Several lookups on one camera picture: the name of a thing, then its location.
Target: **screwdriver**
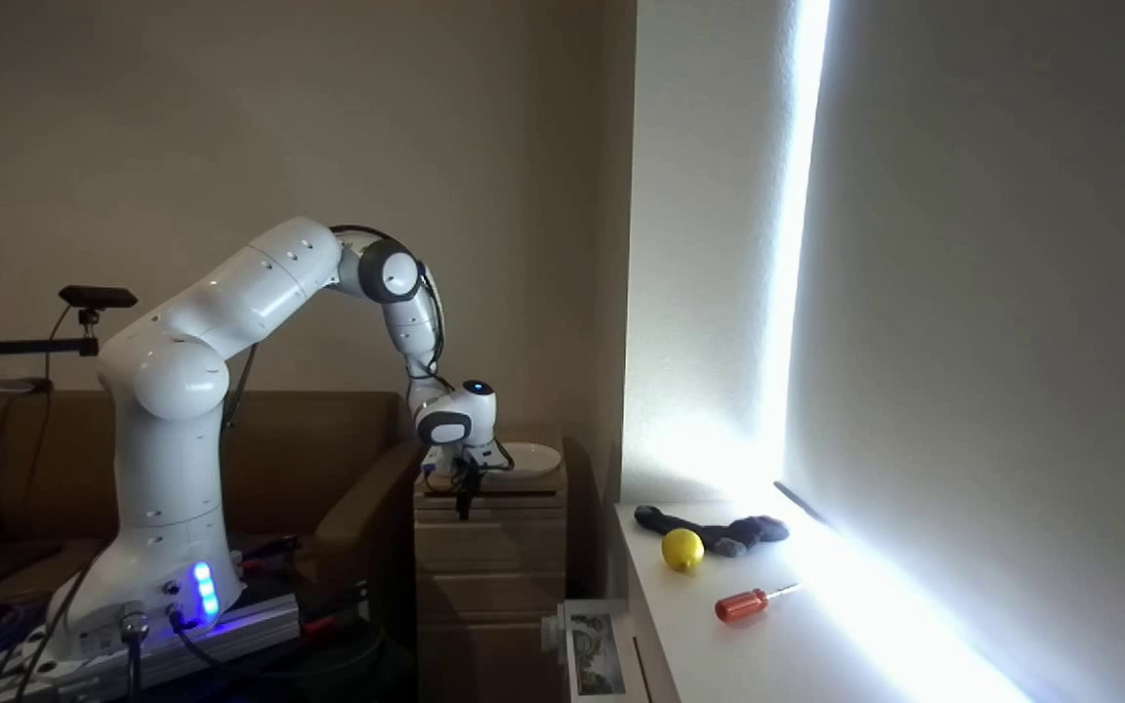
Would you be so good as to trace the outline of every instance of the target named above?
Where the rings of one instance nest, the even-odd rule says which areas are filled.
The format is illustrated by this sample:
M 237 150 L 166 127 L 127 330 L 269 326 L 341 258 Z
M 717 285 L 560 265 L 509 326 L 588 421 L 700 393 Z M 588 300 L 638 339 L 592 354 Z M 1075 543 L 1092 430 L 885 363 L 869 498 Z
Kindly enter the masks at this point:
M 727 624 L 750 623 L 763 611 L 770 611 L 770 603 L 778 603 L 778 598 L 783 598 L 791 590 L 800 590 L 800 583 L 790 583 L 790 587 L 778 587 L 778 590 L 743 590 L 743 593 L 717 598 L 714 603 L 714 619 L 727 623 Z

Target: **wooden drawer unit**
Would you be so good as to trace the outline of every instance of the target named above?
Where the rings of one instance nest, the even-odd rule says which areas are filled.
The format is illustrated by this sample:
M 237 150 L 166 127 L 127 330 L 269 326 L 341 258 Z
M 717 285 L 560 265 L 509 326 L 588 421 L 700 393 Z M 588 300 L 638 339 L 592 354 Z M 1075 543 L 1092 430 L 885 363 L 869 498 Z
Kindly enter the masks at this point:
M 567 701 L 537 623 L 567 598 L 567 465 L 485 475 L 467 517 L 435 472 L 412 486 L 419 701 Z

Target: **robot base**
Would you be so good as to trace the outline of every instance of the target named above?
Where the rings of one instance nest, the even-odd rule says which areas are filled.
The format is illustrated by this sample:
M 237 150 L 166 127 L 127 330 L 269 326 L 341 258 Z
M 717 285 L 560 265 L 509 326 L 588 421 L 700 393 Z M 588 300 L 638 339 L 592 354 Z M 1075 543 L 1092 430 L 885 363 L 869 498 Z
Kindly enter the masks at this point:
M 190 628 L 187 638 L 211 656 L 211 659 L 243 659 L 248 652 L 298 639 L 302 633 L 302 619 L 298 619 L 298 603 L 286 598 L 269 598 L 269 603 L 252 603 L 243 611 L 231 611 L 217 628 Z M 41 633 L 35 628 L 24 646 L 17 646 L 2 677 L 0 677 L 0 703 L 17 701 L 18 677 L 28 667 L 28 659 L 35 656 Z M 166 628 L 166 638 L 153 638 L 140 649 L 140 686 L 161 686 L 166 680 L 204 672 L 207 659 L 199 659 L 194 652 L 187 652 L 187 646 Z M 126 701 L 127 697 L 127 652 L 112 652 L 112 656 L 96 656 L 96 659 L 58 659 L 41 672 L 41 664 L 35 667 L 35 677 L 28 680 L 24 701 Z

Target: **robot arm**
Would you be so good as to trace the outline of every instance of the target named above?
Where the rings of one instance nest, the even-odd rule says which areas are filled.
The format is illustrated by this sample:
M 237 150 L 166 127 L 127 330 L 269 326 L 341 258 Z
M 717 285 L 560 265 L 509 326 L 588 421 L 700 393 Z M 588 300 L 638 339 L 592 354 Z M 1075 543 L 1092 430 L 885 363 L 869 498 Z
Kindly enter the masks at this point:
M 428 271 L 369 225 L 290 218 L 106 345 L 96 375 L 116 413 L 119 531 L 86 578 L 67 587 L 71 598 L 54 593 L 50 612 L 67 611 L 54 659 L 108 656 L 126 606 L 162 633 L 177 623 L 217 624 L 237 603 L 217 488 L 227 361 L 323 291 L 384 309 L 425 444 L 454 449 L 467 469 L 509 465 L 492 430 L 492 388 L 449 388 L 438 375 L 445 319 Z

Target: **yellow ball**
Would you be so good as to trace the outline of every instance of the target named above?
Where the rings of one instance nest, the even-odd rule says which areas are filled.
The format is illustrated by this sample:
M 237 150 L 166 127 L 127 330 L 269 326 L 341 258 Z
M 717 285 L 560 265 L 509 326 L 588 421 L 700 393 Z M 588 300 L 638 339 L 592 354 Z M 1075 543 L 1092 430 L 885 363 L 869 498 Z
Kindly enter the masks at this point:
M 701 546 L 701 539 L 694 534 L 694 531 L 687 531 L 687 528 L 674 528 L 674 531 L 668 531 L 665 534 L 665 563 L 673 565 L 673 569 L 694 569 L 700 563 L 705 559 L 705 546 Z

